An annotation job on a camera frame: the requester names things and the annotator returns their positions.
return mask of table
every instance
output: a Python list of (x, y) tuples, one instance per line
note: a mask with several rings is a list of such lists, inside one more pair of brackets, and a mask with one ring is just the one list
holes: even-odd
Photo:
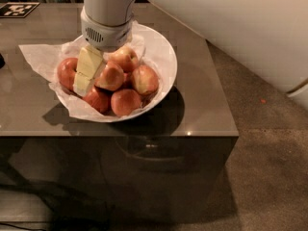
[[(176, 204), (176, 199), (188, 193), (199, 198), (201, 194), (207, 195), (208, 192), (201, 193), (197, 189), (213, 186), (239, 136), (206, 40), (154, 6), (136, 4), (136, 20), (164, 35), (177, 54), (178, 74), (174, 87), (152, 111), (132, 120), (98, 123), (71, 118), (48, 83), (25, 62), (18, 45), (62, 44), (78, 38), (82, 6), (40, 4), (26, 18), (0, 20), (0, 52), (7, 63), (0, 69), (0, 147), (7, 153), (3, 158), (8, 161), (28, 140), (39, 141), (41, 148), (54, 143), (63, 149), (80, 146), (81, 150), (98, 144), (103, 148), (104, 140), (112, 140), (126, 157), (125, 165), (131, 160), (129, 165), (136, 169), (135, 173), (142, 174), (144, 184), (155, 183), (151, 188), (153, 195), (162, 189), (169, 192), (165, 195), (171, 208), (168, 216), (161, 210), (166, 204), (163, 198), (154, 212), (139, 206), (132, 211), (135, 216), (194, 221), (196, 215), (188, 214), (186, 208), (192, 200), (184, 200), (183, 209)], [(145, 152), (136, 157), (136, 151), (143, 150)], [(183, 177), (184, 182), (190, 181), (186, 173), (181, 172), (183, 168), (190, 171), (196, 162), (201, 167), (207, 166), (198, 170), (195, 179), (199, 185), (192, 182), (195, 188), (190, 192), (180, 184)], [(211, 168), (210, 175), (203, 174), (205, 168)], [(179, 174), (174, 177), (168, 174), (174, 170)], [(115, 181), (113, 177), (109, 180), (112, 184)], [(141, 199), (154, 204), (157, 199), (143, 194), (144, 185), (140, 184), (139, 176), (135, 180), (136, 184), (132, 183), (134, 180), (131, 184), (141, 193)], [(196, 208), (202, 213), (203, 207)]]

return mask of black cable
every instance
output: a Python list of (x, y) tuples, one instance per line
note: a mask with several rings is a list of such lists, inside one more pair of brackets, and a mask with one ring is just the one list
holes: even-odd
[(99, 230), (99, 231), (109, 231), (110, 230), (110, 220), (99, 221), (88, 218), (59, 218), (54, 221), (52, 230)]
[(20, 226), (8, 224), (8, 223), (5, 223), (5, 222), (0, 222), (0, 226), (8, 226), (8, 227), (12, 227), (12, 228), (15, 228), (15, 229), (28, 230), (28, 231), (47, 231), (46, 229), (41, 229), (41, 228), (25, 228), (25, 227), (20, 227)]
[(132, 1), (129, 3), (129, 5), (127, 6), (127, 8), (126, 8), (125, 21), (127, 20), (128, 9), (129, 9), (129, 7), (132, 5), (132, 3), (134, 3), (134, 1), (135, 1), (135, 0), (132, 0)]

